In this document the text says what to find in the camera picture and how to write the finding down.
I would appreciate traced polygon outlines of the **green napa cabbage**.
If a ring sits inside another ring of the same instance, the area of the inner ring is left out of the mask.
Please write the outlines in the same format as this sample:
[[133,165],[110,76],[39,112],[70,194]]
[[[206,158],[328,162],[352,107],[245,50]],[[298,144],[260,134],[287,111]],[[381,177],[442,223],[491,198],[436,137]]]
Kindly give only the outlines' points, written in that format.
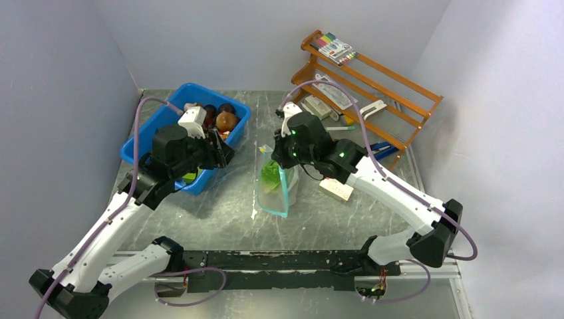
[[266,193],[276,191],[281,187],[279,164],[276,161],[269,160],[263,165],[260,171],[259,184]]

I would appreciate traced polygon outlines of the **clear zip top bag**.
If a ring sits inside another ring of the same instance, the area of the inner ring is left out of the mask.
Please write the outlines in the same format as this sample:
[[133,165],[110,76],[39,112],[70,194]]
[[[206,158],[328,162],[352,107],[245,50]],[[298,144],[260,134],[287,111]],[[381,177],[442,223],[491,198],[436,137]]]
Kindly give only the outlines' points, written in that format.
[[299,184],[297,167],[283,169],[271,157],[273,148],[264,144],[258,147],[262,158],[256,185],[258,206],[265,212],[286,218],[296,202]]

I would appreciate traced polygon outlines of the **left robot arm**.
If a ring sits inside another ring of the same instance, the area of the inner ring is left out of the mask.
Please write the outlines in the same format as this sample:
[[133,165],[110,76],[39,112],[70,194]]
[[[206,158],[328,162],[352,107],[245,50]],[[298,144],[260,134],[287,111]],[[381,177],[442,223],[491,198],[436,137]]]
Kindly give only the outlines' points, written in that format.
[[108,266],[108,261],[133,226],[176,192],[177,180],[199,169],[223,168],[234,154],[216,130],[191,137],[178,124],[157,129],[151,150],[121,182],[80,243],[53,268],[32,274],[30,285],[43,305],[64,318],[99,318],[119,294],[142,279],[185,271],[183,247],[164,236],[121,263]]

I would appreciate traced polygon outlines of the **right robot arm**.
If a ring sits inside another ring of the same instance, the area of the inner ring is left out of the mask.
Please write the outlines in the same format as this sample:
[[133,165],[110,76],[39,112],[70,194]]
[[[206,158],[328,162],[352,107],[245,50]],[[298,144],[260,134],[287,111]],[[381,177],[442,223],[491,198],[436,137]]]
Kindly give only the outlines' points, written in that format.
[[334,140],[321,121],[308,112],[284,112],[275,131],[272,155],[282,168],[312,166],[322,177],[335,179],[372,196],[402,217],[409,229],[379,236],[359,257],[363,273],[374,275],[388,263],[414,259],[440,268],[458,234],[455,223],[462,205],[454,199],[433,199],[372,161],[366,148],[348,139]]

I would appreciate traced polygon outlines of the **dark mangosteen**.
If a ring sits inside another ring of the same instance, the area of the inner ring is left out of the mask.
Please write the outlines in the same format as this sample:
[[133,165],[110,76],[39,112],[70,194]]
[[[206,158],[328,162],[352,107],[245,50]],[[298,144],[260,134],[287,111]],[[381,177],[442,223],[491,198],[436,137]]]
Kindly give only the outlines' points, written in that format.
[[213,120],[217,115],[217,108],[212,104],[207,104],[204,106],[206,111],[206,120]]

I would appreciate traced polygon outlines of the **green lime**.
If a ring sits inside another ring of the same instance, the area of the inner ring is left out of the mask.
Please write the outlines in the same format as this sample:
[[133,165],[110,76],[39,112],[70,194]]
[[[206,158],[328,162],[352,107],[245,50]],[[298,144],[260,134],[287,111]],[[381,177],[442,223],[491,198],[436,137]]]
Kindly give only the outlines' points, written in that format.
[[182,177],[184,183],[191,184],[198,178],[198,172],[196,173],[187,173]]

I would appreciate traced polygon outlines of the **dark plum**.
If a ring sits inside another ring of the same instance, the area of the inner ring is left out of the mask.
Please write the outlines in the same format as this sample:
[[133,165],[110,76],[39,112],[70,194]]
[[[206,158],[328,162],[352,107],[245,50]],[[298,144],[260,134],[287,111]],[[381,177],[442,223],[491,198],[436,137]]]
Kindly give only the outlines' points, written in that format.
[[223,103],[219,106],[219,108],[217,109],[218,113],[222,113],[222,112],[228,112],[231,114],[235,114],[235,108],[232,104],[230,103]]

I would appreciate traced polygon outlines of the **green white box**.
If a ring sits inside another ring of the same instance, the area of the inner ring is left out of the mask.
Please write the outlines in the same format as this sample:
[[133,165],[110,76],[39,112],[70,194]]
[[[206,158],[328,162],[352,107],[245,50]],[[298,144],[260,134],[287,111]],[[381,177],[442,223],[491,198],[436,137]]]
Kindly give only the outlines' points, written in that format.
[[331,108],[315,96],[305,97],[303,99],[302,105],[306,109],[306,111],[317,116],[320,120],[324,120],[331,114]]

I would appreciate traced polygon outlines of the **green capped white marker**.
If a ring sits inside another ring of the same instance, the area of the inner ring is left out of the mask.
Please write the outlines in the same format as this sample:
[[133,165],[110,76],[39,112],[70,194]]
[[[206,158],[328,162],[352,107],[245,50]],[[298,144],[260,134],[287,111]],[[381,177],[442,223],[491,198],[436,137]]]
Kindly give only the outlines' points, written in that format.
[[336,132],[336,131],[352,131],[355,130],[354,126],[333,126],[333,127],[326,127],[327,131]]

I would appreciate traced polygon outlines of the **white paper box on table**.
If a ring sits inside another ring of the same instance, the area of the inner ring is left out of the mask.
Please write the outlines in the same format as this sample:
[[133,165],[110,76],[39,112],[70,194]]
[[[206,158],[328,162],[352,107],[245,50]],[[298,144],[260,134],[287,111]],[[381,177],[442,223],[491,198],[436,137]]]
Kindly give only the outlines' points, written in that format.
[[335,179],[325,178],[319,183],[319,190],[326,195],[340,201],[347,202],[354,191],[354,188],[340,183]]

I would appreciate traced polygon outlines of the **packaged item in blister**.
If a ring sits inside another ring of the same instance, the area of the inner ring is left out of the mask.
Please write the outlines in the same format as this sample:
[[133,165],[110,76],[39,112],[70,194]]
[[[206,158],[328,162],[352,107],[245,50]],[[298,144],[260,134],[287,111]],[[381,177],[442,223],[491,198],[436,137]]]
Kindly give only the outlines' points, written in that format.
[[[323,73],[316,73],[315,80],[335,83],[330,76]],[[318,91],[322,92],[329,100],[335,103],[341,110],[345,110],[352,106],[351,100],[338,88],[323,83],[315,83],[313,86]]]

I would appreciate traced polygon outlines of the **blue stapler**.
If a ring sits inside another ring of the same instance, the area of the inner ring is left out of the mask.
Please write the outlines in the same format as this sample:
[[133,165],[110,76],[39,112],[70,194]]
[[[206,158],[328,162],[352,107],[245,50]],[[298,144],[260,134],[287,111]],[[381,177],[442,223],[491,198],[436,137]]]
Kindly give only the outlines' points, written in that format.
[[371,144],[370,149],[377,161],[380,161],[385,157],[392,155],[398,151],[398,148],[393,146],[389,142],[379,142],[379,143]]

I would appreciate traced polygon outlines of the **white stapler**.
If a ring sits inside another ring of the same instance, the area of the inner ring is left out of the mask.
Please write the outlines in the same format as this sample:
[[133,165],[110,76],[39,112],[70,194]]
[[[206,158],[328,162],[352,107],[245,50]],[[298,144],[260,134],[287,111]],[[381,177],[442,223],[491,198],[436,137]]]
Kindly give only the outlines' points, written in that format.
[[388,104],[386,104],[382,100],[377,100],[361,108],[360,115],[364,120],[367,120],[369,117],[375,115],[376,113],[385,110],[387,106]]

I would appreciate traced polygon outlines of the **pack of coloured markers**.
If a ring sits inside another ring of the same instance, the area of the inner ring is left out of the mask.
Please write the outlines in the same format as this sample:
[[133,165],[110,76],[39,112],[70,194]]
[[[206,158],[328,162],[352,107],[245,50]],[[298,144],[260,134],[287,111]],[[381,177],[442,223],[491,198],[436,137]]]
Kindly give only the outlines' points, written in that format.
[[309,45],[338,66],[343,66],[358,56],[358,53],[349,44],[341,41],[332,33],[317,37]]

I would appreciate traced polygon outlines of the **orange wooden shelf rack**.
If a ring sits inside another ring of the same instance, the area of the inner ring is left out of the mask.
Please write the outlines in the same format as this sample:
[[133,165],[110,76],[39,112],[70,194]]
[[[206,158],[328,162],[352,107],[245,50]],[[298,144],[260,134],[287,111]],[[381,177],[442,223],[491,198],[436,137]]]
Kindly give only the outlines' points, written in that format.
[[[324,33],[316,30],[301,43],[301,49],[309,53],[309,58],[291,79],[298,88],[290,95],[291,101],[298,104],[307,96],[315,96],[337,114],[364,122],[367,130],[398,148],[395,158],[388,161],[388,167],[392,169],[408,152],[417,134],[443,101],[443,96],[360,53],[354,60],[338,66],[309,45],[321,35]],[[335,83],[315,80],[316,73],[330,76]],[[341,110],[313,86],[315,83],[338,88],[351,100],[352,106]],[[377,100],[388,104],[387,108],[364,120],[360,109]]]

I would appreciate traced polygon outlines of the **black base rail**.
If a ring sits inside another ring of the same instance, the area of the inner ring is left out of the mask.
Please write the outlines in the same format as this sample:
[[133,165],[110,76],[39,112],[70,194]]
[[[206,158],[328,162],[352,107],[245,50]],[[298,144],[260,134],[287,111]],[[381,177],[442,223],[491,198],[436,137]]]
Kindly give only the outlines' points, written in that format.
[[184,251],[188,292],[332,288],[354,291],[361,277],[398,276],[396,263],[376,264],[361,250]]

